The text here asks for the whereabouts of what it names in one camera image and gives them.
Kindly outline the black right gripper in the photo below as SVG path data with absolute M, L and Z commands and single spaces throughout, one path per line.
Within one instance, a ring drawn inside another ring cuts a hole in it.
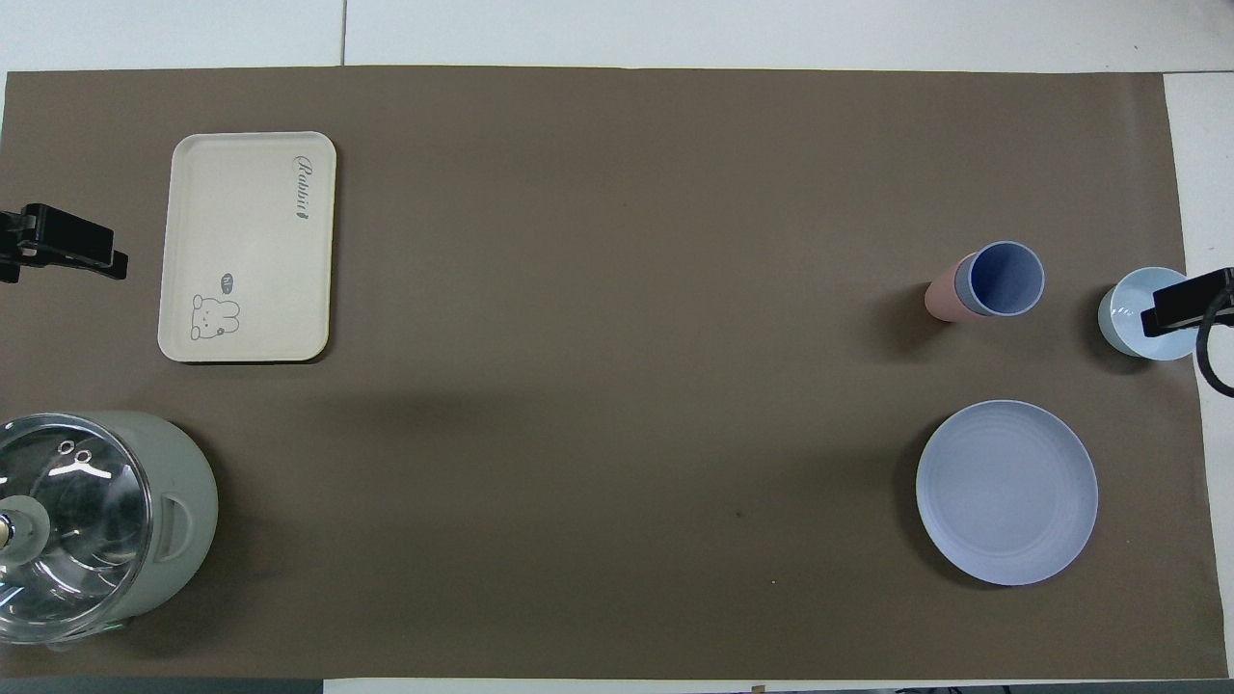
M 1220 289 L 1217 277 L 1195 277 L 1154 291 L 1153 304 L 1141 312 L 1141 332 L 1159 337 L 1195 328 L 1213 300 L 1215 311 L 1234 311 L 1234 268 L 1222 269 Z

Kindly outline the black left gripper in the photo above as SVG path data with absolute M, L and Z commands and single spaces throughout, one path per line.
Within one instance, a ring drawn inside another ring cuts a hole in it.
M 0 211 L 0 282 L 19 282 L 19 265 L 59 265 L 123 280 L 128 254 L 116 249 L 114 228 L 47 205 Z

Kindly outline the blue ribbed cup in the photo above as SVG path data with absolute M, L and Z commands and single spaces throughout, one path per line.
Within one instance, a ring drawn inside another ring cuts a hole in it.
M 1030 312 L 1040 303 L 1045 284 L 1044 264 L 1035 251 L 1009 240 L 966 256 L 953 280 L 960 303 L 990 317 Z

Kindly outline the pink cup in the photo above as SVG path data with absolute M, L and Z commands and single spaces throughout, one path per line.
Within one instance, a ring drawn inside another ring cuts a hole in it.
M 944 270 L 937 280 L 926 289 L 926 311 L 943 322 L 975 322 L 983 319 L 981 312 L 974 312 L 963 303 L 956 290 L 956 277 L 971 254 L 964 256 L 951 268 Z

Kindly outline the cream tray with rabbit print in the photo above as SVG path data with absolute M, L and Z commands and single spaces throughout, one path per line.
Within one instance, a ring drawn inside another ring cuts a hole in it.
M 317 359 L 329 338 L 334 191 L 334 142 L 323 133 L 181 140 L 160 274 L 167 359 Z

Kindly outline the light blue bowl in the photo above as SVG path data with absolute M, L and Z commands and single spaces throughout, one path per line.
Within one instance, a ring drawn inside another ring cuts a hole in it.
M 1146 361 L 1178 361 L 1195 352 L 1197 330 L 1176 333 L 1144 333 L 1141 312 L 1154 307 L 1153 294 L 1183 282 L 1185 274 L 1164 267 L 1144 267 L 1130 272 L 1107 290 L 1097 311 L 1099 330 L 1116 351 Z

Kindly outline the lavender blue plate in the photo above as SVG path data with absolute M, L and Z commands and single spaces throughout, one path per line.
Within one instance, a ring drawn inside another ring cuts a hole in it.
M 1095 464 L 1056 414 L 996 399 L 965 406 L 926 440 L 914 478 L 921 522 L 958 571 L 1027 587 L 1083 553 L 1099 509 Z

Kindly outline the glass pot lid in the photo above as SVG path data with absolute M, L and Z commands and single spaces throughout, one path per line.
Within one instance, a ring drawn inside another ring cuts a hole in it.
M 146 479 L 114 435 L 79 414 L 0 425 L 0 643 L 117 627 L 149 541 Z

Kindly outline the grey-green electric pot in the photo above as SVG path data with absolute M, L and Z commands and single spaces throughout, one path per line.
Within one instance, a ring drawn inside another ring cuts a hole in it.
M 204 563 L 218 520 L 218 491 L 211 466 L 181 429 L 154 414 L 79 414 L 96 422 L 128 449 L 146 479 L 151 541 L 139 572 L 115 609 L 120 617 L 115 629 L 123 627 L 130 619 L 175 596 Z

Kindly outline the brown table mat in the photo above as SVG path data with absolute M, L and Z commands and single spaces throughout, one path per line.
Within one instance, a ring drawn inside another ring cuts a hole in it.
M 1197 379 L 1096 326 L 1183 259 L 1146 74 L 561 67 L 14 73 L 0 209 L 115 230 L 123 282 L 0 286 L 0 422 L 137 410 L 194 436 L 221 517 L 172 601 L 0 677 L 1190 680 L 1227 673 Z M 334 142 L 328 347 L 157 343 L 173 149 Z M 926 289 L 1000 241 L 1016 317 Z M 1099 509 L 997 587 L 930 543 L 926 440 L 1056 414 Z

